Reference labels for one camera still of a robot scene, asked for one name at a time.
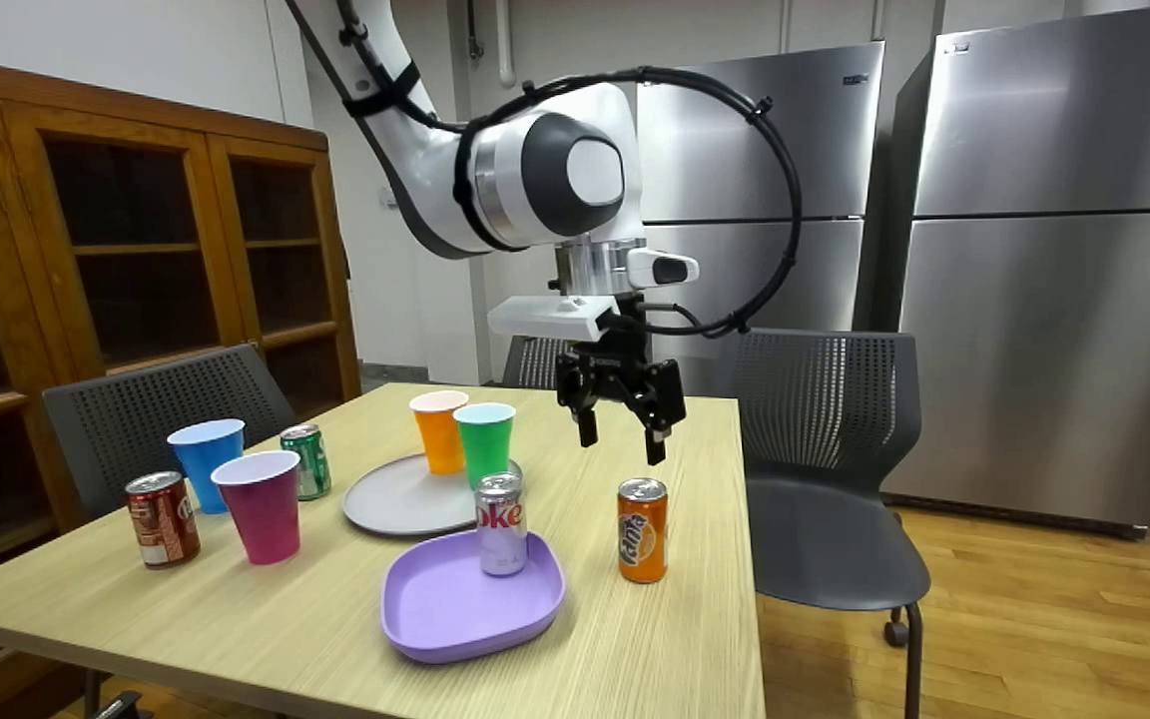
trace wooden cabinet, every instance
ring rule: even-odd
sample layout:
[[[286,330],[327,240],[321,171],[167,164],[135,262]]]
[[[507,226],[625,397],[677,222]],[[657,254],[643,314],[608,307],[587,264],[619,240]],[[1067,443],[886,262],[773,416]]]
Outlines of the wooden cabinet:
[[[0,556],[78,524],[42,388],[243,341],[359,391],[322,136],[0,67]]]

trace blue cup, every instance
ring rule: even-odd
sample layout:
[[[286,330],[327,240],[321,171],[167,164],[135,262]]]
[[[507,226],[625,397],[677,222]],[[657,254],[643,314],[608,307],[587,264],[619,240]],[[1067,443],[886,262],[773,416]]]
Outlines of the blue cup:
[[[243,429],[246,429],[243,419],[209,419],[167,435],[175,465],[185,467],[187,487],[201,501],[205,515],[229,512],[222,495],[210,485],[210,471],[243,455]]]

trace stainless steel refrigerator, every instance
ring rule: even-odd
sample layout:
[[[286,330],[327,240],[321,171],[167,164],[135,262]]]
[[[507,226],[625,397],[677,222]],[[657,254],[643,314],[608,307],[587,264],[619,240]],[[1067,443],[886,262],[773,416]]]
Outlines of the stainless steel refrigerator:
[[[866,262],[884,45],[726,59],[700,71],[769,99],[769,119],[802,178],[797,267],[754,324],[850,330]],[[681,306],[700,319],[726,315],[762,287],[784,254],[792,218],[784,178],[762,136],[700,91],[640,89],[640,128],[647,240],[704,267],[700,286],[647,302]],[[649,351],[677,361],[685,391],[718,391],[721,343],[653,341]]]
[[[897,98],[896,495],[1150,531],[1150,14],[937,35]]]

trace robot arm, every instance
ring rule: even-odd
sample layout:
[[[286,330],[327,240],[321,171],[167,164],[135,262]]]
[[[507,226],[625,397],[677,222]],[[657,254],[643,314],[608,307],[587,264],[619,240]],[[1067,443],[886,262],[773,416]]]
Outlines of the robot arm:
[[[462,128],[436,119],[387,0],[286,0],[306,49],[379,156],[415,240],[448,262],[549,246],[560,296],[516,296],[490,314],[490,331],[567,341],[560,405],[580,440],[595,443],[595,401],[625,405],[664,461],[671,425],[685,416],[675,365],[647,361],[647,331],[721,336],[773,296],[784,267],[733,315],[709,330],[649,330],[643,287],[685,286],[700,264],[649,254],[640,218],[640,142],[613,82],[675,82],[746,112],[784,162],[766,107],[689,71],[613,71],[527,89]]]

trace wooden table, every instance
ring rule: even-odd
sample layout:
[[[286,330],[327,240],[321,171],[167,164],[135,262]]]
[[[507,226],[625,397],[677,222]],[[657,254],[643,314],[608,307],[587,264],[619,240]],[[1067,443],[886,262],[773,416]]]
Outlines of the wooden table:
[[[286,716],[762,716],[738,412],[689,401],[657,475],[671,485],[671,572],[635,586],[613,572],[613,487],[643,475],[643,435],[599,405],[580,449],[549,391],[468,388],[517,409],[516,465],[527,524],[567,572],[567,604],[535,642],[415,668],[379,633],[382,572],[412,543],[355,531],[339,504],[372,467],[420,451],[392,383],[321,416],[336,493],[302,509],[302,553],[243,565],[229,515],[201,515],[205,553],[147,572],[112,512],[0,565],[0,649],[175,684]]]

